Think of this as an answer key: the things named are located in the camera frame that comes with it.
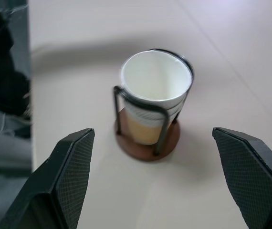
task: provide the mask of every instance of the black object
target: black object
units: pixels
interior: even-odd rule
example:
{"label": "black object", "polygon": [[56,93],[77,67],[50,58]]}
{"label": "black object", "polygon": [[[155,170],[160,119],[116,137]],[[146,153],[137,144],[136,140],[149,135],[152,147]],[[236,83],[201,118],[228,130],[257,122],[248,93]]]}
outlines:
{"label": "black object", "polygon": [[0,229],[76,229],[87,190],[94,130],[58,142],[29,177]]}
{"label": "black object", "polygon": [[25,126],[19,129],[14,130],[15,135],[21,138],[31,138],[31,127]]}
{"label": "black object", "polygon": [[129,93],[127,93],[123,88],[119,87],[119,86],[115,86],[114,87],[114,101],[115,101],[115,110],[116,110],[116,119],[117,119],[117,134],[120,135],[121,134],[121,122],[120,122],[120,115],[119,115],[119,106],[118,106],[118,95],[121,95],[125,100],[127,100],[129,103],[131,103],[134,106],[137,106],[139,108],[142,108],[144,110],[148,110],[148,111],[154,111],[154,112],[159,112],[161,113],[165,120],[157,141],[157,146],[156,149],[153,151],[153,154],[155,156],[159,155],[159,150],[160,147],[167,135],[167,126],[169,123],[169,115],[166,109],[160,107],[160,106],[156,106],[156,105],[152,105],[152,104],[146,104],[142,101],[137,100],[136,98],[134,98],[133,96],[131,96]]}
{"label": "black object", "polygon": [[[192,77],[191,78],[191,85],[190,85],[188,91],[186,92],[186,97],[184,99],[184,103],[185,103],[185,100],[186,100],[186,98],[188,96],[189,90],[190,90],[190,88],[192,86],[192,83],[193,83],[194,72],[193,72],[193,68],[192,68],[191,64],[184,57],[182,57],[182,56],[180,56],[180,55],[178,55],[178,54],[176,54],[174,52],[168,51],[168,50],[150,49],[149,51],[159,51],[159,52],[165,52],[167,54],[173,55],[176,58],[178,58],[179,60],[181,60],[190,69],[191,77]],[[119,115],[120,111],[119,111],[119,106],[118,106],[118,96],[119,95],[122,96],[123,99],[127,100],[129,103],[131,103],[134,106],[137,106],[137,107],[139,107],[141,109],[144,109],[144,110],[158,112],[158,113],[161,113],[164,116],[165,120],[164,120],[162,129],[161,129],[158,141],[156,143],[156,148],[153,151],[153,155],[158,156],[160,154],[160,149],[161,149],[162,143],[163,143],[163,141],[164,141],[164,139],[165,139],[165,137],[167,135],[167,126],[168,126],[168,123],[169,123],[169,115],[168,115],[167,110],[160,107],[160,106],[157,106],[157,105],[146,104],[146,103],[138,100],[134,96],[130,95],[125,89],[123,89],[123,88],[121,88],[119,86],[115,86],[114,87],[114,102],[115,102],[115,111],[116,111],[116,120],[117,120],[117,132],[116,133],[118,135],[121,134],[121,122],[120,122],[120,115]],[[179,116],[179,113],[175,116],[172,123],[177,122],[177,118]]]}
{"label": "black object", "polygon": [[227,186],[250,229],[272,229],[272,151],[245,133],[214,128]]}
{"label": "black object", "polygon": [[14,45],[8,28],[12,14],[8,13],[7,19],[0,14],[0,111],[21,116],[29,105],[24,96],[30,91],[30,82],[15,69],[10,53]]}

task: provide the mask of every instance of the dark fabric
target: dark fabric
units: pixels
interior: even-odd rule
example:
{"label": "dark fabric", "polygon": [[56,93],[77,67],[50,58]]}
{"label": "dark fabric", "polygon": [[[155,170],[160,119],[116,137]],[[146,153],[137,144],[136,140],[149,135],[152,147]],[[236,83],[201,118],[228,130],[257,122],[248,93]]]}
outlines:
{"label": "dark fabric", "polygon": [[27,78],[15,71],[10,49],[13,39],[7,22],[0,15],[0,111],[22,115],[29,104],[23,96],[29,92]]}

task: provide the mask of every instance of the white paper cup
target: white paper cup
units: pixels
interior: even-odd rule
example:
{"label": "white paper cup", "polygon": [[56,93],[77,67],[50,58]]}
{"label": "white paper cup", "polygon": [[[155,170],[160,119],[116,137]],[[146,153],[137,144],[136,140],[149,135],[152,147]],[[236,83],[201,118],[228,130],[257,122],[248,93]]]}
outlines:
{"label": "white paper cup", "polygon": [[[165,108],[169,125],[181,111],[192,80],[192,72],[184,61],[158,50],[137,53],[121,68],[122,87],[139,101]],[[133,139],[144,145],[156,143],[164,123],[163,115],[124,103]]]}
{"label": "white paper cup", "polygon": [[[178,113],[183,108],[183,105],[184,105],[184,100],[182,100],[175,107],[168,109],[167,110],[168,115],[172,116],[174,113]],[[125,108],[128,109],[130,113],[133,113],[136,116],[139,116],[144,119],[148,119],[148,120],[164,119],[164,116],[161,113],[141,109],[137,106],[132,105],[128,101],[125,101]]]}
{"label": "white paper cup", "polygon": [[192,73],[176,56],[151,50],[137,53],[123,64],[121,84],[138,100],[169,109],[185,98]]}
{"label": "white paper cup", "polygon": [[[168,127],[174,120],[179,111],[169,117]],[[152,145],[158,141],[164,118],[158,120],[149,120],[137,116],[126,108],[127,123],[130,134],[134,141],[143,145]]]}

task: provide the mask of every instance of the white tabletop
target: white tabletop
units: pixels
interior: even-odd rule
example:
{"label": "white tabletop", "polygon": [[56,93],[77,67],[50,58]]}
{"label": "white tabletop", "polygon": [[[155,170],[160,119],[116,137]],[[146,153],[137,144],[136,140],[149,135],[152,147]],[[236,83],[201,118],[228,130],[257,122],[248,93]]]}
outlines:
{"label": "white tabletop", "polygon": [[[30,26],[34,167],[69,133],[96,133],[78,228],[247,228],[211,133],[272,149],[272,1],[31,0]],[[112,88],[124,60],[151,48],[187,57],[195,82],[175,151],[143,163],[115,141]]]}

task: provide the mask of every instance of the wooden base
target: wooden base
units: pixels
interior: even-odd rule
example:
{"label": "wooden base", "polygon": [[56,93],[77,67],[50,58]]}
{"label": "wooden base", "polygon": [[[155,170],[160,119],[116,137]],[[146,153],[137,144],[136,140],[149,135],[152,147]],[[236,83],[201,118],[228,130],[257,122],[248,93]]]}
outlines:
{"label": "wooden base", "polygon": [[168,156],[176,147],[180,137],[179,122],[176,122],[175,124],[172,123],[168,128],[167,136],[160,150],[160,154],[158,156],[155,156],[153,155],[153,151],[156,147],[156,144],[151,146],[145,146],[134,142],[134,140],[132,139],[128,129],[126,112],[124,109],[120,111],[120,121],[120,135],[117,134],[117,123],[115,122],[115,135],[117,143],[128,155],[142,161],[157,161]]}

